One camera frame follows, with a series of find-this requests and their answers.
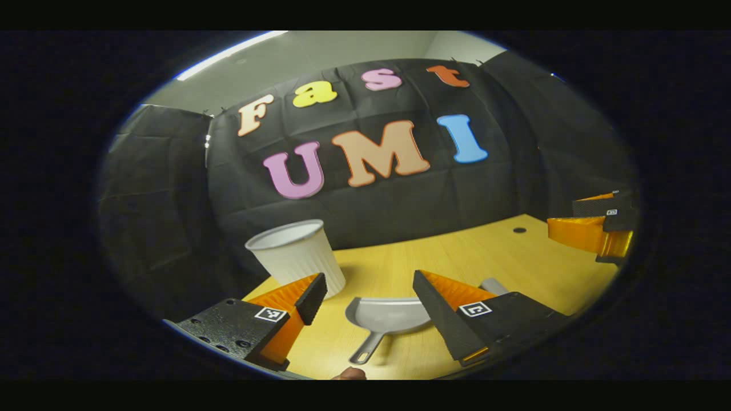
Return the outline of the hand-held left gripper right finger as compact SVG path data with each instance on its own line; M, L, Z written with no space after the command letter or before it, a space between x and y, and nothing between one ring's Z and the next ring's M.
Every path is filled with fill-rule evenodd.
M517 356L572 319L521 292L498 295L424 270L413 273L413 290L463 367Z

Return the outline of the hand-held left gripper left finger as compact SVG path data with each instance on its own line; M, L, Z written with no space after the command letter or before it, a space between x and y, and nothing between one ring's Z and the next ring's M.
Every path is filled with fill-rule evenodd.
M313 323L326 292L326 277L316 273L248 301L229 297L174 328L233 361L281 372L289 366L289 353L303 328Z

